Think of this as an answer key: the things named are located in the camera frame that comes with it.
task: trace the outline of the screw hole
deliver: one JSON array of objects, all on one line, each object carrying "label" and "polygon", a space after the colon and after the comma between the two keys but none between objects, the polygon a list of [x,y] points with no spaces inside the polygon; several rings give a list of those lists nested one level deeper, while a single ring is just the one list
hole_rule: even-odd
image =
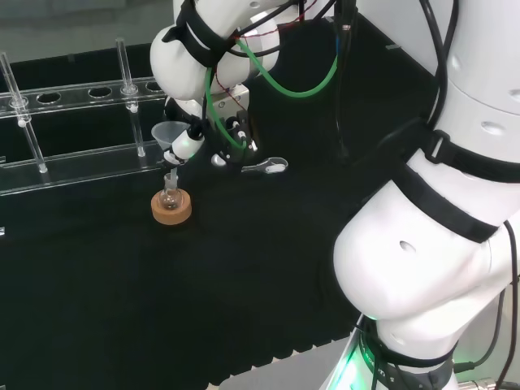
[{"label": "screw hole", "polygon": [[36,100],[41,104],[56,103],[61,98],[62,95],[58,92],[41,93],[38,96],[36,96]]},{"label": "screw hole", "polygon": [[89,90],[89,96],[94,99],[106,98],[112,94],[112,89],[108,87],[92,88]]},{"label": "screw hole", "polygon": [[516,100],[517,102],[520,102],[520,89],[513,89],[509,91],[509,94],[511,97]]},{"label": "screw hole", "polygon": [[399,344],[401,344],[401,345],[404,345],[404,344],[405,344],[405,341],[404,341],[403,339],[401,339],[400,337],[397,337],[397,336],[394,335],[393,333],[392,333],[392,338],[393,338],[397,343],[399,343]]},{"label": "screw hole", "polygon": [[161,87],[159,87],[159,84],[157,84],[155,81],[150,81],[149,83],[146,83],[146,89],[148,89],[151,92],[162,92],[163,90]]},{"label": "screw hole", "polygon": [[492,136],[501,136],[505,133],[504,126],[502,126],[498,123],[482,122],[481,126],[485,132],[491,134]]},{"label": "screw hole", "polygon": [[414,254],[416,252],[414,246],[406,241],[399,241],[399,245],[405,252],[412,253],[412,254]]}]

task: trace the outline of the green cable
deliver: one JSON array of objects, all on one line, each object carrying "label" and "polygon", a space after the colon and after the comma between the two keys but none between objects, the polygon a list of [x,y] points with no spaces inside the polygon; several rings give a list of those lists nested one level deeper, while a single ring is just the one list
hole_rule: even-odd
[{"label": "green cable", "polygon": [[242,145],[236,142],[231,135],[229,135],[226,128],[223,126],[223,124],[220,122],[220,118],[217,114],[217,111],[215,111],[215,108],[213,107],[213,98],[211,97],[211,72],[213,70],[211,68],[208,68],[208,71],[206,72],[206,99],[207,99],[207,106],[210,110],[211,117],[213,118],[214,122],[217,125],[217,128],[219,128],[220,132],[224,135],[224,137],[229,141],[229,143],[236,148],[240,150],[244,150],[247,147],[247,143],[245,141],[242,142]]},{"label": "green cable", "polygon": [[305,92],[289,91],[288,89],[286,89],[286,88],[282,87],[280,84],[278,84],[278,82],[271,77],[269,72],[262,66],[260,61],[258,61],[258,58],[255,57],[255,55],[253,54],[253,52],[249,49],[249,47],[247,45],[245,45],[241,40],[236,40],[236,43],[242,49],[242,51],[249,56],[251,61],[253,61],[254,66],[257,67],[257,69],[260,71],[260,73],[262,73],[262,75],[266,78],[266,80],[269,82],[269,84],[271,84],[278,92],[281,92],[284,95],[287,95],[291,98],[307,98],[309,96],[315,95],[316,93],[321,91],[325,87],[325,85],[328,84],[328,82],[332,79],[332,77],[334,76],[334,73],[336,72],[336,69],[337,69],[338,58],[336,56],[336,58],[334,59],[334,63],[332,64],[331,70],[328,71],[327,76],[325,76],[323,81],[321,83],[319,83],[317,86],[315,86],[314,88],[309,89],[308,91],[305,91]]}]

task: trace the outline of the green light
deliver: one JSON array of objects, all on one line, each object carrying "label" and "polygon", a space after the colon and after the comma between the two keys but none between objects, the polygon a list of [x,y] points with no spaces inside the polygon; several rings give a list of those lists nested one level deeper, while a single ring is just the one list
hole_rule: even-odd
[{"label": "green light", "polygon": [[356,368],[356,362],[354,361],[353,356],[347,362],[347,357],[343,357],[336,366],[334,375],[332,376],[332,380],[327,388],[327,390],[336,390],[340,383],[344,383],[350,388],[354,389],[353,384],[358,375],[358,369]]}]

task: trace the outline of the red wire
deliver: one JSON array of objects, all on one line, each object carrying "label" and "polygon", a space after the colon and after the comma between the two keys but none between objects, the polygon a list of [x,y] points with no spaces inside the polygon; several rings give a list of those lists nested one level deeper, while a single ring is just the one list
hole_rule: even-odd
[{"label": "red wire", "polygon": [[273,30],[273,31],[270,31],[270,32],[265,32],[263,34],[255,34],[255,35],[248,35],[247,37],[248,38],[252,38],[252,37],[263,37],[265,35],[269,35],[269,34],[272,34],[272,33],[276,33],[277,31],[279,30],[284,30],[286,28],[289,28],[289,27],[293,27],[295,24],[297,24],[300,20],[303,19],[303,17],[305,16],[305,13],[314,5],[318,2],[318,0],[314,0],[312,2],[312,4],[310,4],[304,11],[301,15],[299,15],[295,20],[293,20],[292,22],[290,23],[287,23],[287,24],[284,24],[282,26],[279,26],[276,30]]},{"label": "red wire", "polygon": [[247,110],[244,108],[244,106],[242,106],[242,105],[238,102],[238,100],[236,100],[235,97],[229,93],[229,89],[224,88],[224,86],[223,86],[222,84],[220,84],[219,76],[217,75],[217,69],[216,69],[216,68],[215,68],[215,70],[214,70],[214,78],[217,80],[217,84],[220,86],[220,88],[222,88],[222,90],[223,90],[225,93],[227,93],[227,95],[228,95],[231,99],[233,99],[233,100],[235,101],[235,103],[238,104],[238,106],[239,106],[242,110],[247,111]]}]

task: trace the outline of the gray floor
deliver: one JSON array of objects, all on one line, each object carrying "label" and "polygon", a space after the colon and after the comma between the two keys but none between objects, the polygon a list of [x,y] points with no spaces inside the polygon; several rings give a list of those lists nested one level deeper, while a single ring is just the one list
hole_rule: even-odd
[{"label": "gray floor", "polygon": [[[459,382],[483,378],[496,380],[509,352],[511,335],[511,296],[505,299],[500,337],[489,360],[476,370],[459,374]],[[478,360],[488,349],[496,321],[497,301],[489,305],[462,336],[454,354],[455,362]],[[224,381],[219,390],[317,390],[333,370],[348,339],[339,340],[279,362],[271,363]],[[506,380],[520,382],[520,357],[517,356]]]}]

